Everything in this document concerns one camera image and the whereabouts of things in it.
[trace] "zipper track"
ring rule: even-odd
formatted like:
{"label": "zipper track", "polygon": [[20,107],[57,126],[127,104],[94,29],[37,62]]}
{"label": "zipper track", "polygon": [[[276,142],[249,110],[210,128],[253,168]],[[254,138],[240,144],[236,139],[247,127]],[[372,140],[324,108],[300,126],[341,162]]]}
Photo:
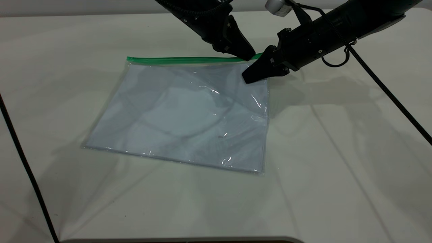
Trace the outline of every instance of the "zipper track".
{"label": "zipper track", "polygon": [[[262,53],[258,53],[251,60],[258,59]],[[147,65],[167,65],[167,64],[201,64],[217,62],[240,62],[240,58],[216,58],[216,57],[182,57],[182,58],[134,58],[127,57],[128,62],[147,64]]]}

